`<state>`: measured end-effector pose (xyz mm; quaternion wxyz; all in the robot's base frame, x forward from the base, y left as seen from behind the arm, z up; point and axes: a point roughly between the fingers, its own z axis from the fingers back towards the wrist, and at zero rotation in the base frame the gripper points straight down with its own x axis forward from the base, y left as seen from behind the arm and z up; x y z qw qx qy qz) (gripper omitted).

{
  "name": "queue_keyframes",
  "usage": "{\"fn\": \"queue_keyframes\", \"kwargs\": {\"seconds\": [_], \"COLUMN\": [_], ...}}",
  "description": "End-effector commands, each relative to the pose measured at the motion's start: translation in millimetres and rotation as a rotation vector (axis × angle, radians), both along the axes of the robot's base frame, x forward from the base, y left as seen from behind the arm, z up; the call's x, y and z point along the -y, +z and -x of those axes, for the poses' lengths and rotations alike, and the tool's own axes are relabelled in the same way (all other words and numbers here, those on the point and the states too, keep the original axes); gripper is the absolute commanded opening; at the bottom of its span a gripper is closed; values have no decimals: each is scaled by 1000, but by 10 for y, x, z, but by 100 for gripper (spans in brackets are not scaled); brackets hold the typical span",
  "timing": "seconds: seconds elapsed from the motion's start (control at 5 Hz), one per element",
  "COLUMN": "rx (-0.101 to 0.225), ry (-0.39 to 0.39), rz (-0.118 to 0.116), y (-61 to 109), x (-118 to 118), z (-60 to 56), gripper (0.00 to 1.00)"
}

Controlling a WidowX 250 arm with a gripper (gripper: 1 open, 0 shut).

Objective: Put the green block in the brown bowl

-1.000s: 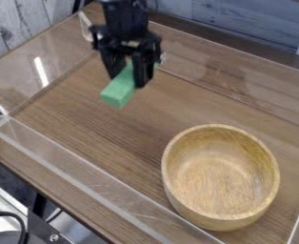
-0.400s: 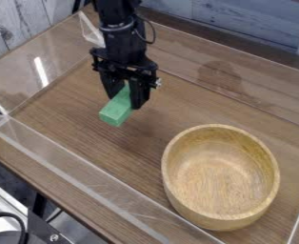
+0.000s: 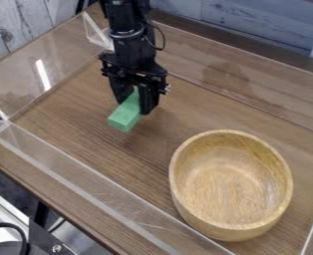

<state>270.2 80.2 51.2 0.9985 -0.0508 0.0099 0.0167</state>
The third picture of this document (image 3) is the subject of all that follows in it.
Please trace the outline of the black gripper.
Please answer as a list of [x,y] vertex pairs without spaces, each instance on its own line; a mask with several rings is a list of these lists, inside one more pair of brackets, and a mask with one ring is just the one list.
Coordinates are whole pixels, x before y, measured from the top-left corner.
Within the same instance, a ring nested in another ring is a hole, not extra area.
[[167,70],[156,63],[156,32],[153,28],[136,28],[108,33],[113,40],[115,51],[102,53],[102,75],[109,78],[111,88],[121,104],[139,87],[140,111],[148,115],[165,94]]

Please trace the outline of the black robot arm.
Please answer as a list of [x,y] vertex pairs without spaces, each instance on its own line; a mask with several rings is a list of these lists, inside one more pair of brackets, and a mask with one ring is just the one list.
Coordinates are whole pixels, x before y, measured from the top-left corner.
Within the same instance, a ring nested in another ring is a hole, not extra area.
[[101,72],[109,79],[119,104],[139,91],[141,114],[148,115],[165,94],[167,69],[156,63],[156,52],[165,44],[156,45],[157,26],[148,18],[151,0],[98,0],[109,22],[109,39],[115,50],[101,53]]

